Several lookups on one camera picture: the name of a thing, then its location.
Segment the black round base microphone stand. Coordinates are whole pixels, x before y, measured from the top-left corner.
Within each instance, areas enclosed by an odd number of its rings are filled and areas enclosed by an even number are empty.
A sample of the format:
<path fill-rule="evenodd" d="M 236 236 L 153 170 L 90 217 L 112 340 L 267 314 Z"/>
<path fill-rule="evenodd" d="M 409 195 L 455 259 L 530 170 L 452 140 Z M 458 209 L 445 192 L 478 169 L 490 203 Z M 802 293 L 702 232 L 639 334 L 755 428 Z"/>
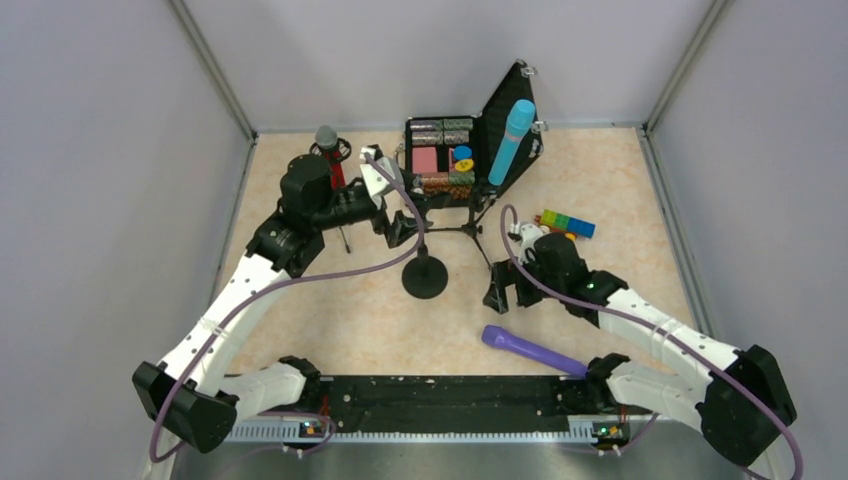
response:
<path fill-rule="evenodd" d="M 443 208 L 447 197 L 436 195 L 436 199 L 420 200 L 415 203 L 419 214 L 424 220 L 425 227 L 430 225 L 426 220 L 427 212 L 431 209 Z M 403 268 L 402 285 L 411 296 L 427 300 L 440 295 L 448 284 L 448 272 L 445 264 L 429 254 L 426 243 L 417 248 L 416 257 L 411 259 Z"/>

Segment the purple toy microphone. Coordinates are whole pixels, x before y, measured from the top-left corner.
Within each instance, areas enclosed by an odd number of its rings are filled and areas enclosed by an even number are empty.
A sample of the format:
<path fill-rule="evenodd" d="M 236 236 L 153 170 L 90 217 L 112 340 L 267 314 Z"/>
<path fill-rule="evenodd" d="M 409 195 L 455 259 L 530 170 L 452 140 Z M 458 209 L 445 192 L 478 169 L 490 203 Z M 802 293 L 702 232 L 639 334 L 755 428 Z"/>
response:
<path fill-rule="evenodd" d="M 486 325 L 481 340 L 491 348 L 519 355 L 568 376 L 585 378 L 588 373 L 588 367 L 582 362 L 516 336 L 500 326 Z"/>

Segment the black tripod microphone stand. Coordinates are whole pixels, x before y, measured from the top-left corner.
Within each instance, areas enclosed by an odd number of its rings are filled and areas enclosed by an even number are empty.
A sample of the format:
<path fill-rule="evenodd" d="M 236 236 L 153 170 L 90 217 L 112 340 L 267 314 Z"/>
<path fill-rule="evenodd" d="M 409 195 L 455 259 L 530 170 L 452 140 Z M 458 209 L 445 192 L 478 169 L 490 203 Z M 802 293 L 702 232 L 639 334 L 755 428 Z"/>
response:
<path fill-rule="evenodd" d="M 468 218 L 464 224 L 455 227 L 426 227 L 425 232 L 455 232 L 464 234 L 472 240 L 481 254 L 487 269 L 491 270 L 493 262 L 489 259 L 486 250 L 482 246 L 480 236 L 483 234 L 482 221 L 487 212 L 494 206 L 497 199 L 497 189 L 494 186 L 486 184 L 473 187 L 467 205 Z"/>

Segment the red glitter microphone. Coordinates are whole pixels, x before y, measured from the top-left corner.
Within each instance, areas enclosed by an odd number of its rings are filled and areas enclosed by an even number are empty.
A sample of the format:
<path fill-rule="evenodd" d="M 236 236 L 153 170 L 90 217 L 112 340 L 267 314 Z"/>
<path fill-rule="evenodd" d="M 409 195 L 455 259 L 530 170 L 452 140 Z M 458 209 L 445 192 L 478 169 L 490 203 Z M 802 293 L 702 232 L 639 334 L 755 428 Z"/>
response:
<path fill-rule="evenodd" d="M 315 133 L 315 144 L 321 155 L 328 161 L 331 169 L 331 184 L 334 189 L 345 185 L 341 163 L 343 154 L 337 132 L 329 125 L 322 125 Z"/>

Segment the black tripod stand with pop filter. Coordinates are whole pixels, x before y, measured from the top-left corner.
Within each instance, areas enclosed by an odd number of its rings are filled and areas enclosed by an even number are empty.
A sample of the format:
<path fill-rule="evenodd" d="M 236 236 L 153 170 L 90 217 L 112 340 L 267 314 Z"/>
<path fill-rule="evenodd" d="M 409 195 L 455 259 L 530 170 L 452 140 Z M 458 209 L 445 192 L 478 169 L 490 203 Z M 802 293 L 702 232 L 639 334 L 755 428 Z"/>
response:
<path fill-rule="evenodd" d="M 335 138 L 333 144 L 328 141 L 320 143 L 318 137 L 315 137 L 314 143 L 310 146 L 311 154 L 324 157 L 331 170 L 331 185 L 334 190 L 337 190 L 346 185 L 342 162 L 350 157 L 350 143 L 343 138 Z"/>

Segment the cyan toy microphone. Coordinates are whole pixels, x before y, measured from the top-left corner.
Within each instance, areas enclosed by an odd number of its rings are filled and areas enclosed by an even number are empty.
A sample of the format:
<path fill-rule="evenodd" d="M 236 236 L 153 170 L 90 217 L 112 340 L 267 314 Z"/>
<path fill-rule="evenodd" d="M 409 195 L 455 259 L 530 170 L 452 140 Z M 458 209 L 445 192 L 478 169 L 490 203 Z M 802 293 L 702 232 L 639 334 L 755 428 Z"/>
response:
<path fill-rule="evenodd" d="M 535 122 L 536 105 L 527 99 L 517 100 L 506 117 L 504 135 L 488 174 L 488 183 L 501 186 L 515 159 L 524 136 Z"/>

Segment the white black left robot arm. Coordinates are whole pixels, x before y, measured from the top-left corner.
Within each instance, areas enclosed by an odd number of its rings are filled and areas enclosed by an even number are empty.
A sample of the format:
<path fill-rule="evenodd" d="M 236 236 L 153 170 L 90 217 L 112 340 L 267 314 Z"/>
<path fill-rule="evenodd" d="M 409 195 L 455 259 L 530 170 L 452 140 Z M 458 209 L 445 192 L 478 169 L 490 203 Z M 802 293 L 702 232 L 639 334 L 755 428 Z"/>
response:
<path fill-rule="evenodd" d="M 161 360 L 143 362 L 132 383 L 154 421 L 149 457 L 162 462 L 189 445 L 217 448 L 240 421 L 299 401 L 313 366 L 281 359 L 257 372 L 227 371 L 270 307 L 294 285 L 323 281 L 306 275 L 325 246 L 324 234 L 368 221 L 395 248 L 421 245 L 425 222 L 412 181 L 376 147 L 362 149 L 360 176 L 333 188 L 321 155 L 292 159 L 280 179 L 276 210 L 255 230 L 236 269 L 191 331 Z"/>

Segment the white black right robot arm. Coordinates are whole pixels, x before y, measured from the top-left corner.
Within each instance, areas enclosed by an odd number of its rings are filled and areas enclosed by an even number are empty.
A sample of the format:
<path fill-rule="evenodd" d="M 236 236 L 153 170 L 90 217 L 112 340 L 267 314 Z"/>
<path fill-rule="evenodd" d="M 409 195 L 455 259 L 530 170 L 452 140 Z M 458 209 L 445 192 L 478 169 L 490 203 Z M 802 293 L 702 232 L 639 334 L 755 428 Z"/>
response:
<path fill-rule="evenodd" d="M 656 370 L 616 353 L 590 361 L 584 378 L 602 401 L 684 424 L 740 467 L 752 466 L 778 438 L 798 449 L 789 430 L 797 411 L 768 350 L 729 345 L 662 312 L 623 279 L 589 269 L 562 234 L 516 224 L 503 242 L 509 257 L 492 267 L 486 306 L 507 312 L 506 289 L 512 286 L 517 306 L 556 301 L 662 364 Z"/>

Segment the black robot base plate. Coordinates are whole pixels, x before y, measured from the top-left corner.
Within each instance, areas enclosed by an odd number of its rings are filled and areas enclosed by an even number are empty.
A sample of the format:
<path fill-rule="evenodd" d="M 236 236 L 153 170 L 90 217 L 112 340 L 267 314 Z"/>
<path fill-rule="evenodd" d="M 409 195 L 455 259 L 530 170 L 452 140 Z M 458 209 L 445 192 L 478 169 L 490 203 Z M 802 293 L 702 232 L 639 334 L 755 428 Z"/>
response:
<path fill-rule="evenodd" d="M 323 377 L 290 408 L 326 415 L 344 434 L 565 432 L 578 415 L 620 420 L 641 411 L 558 375 Z"/>

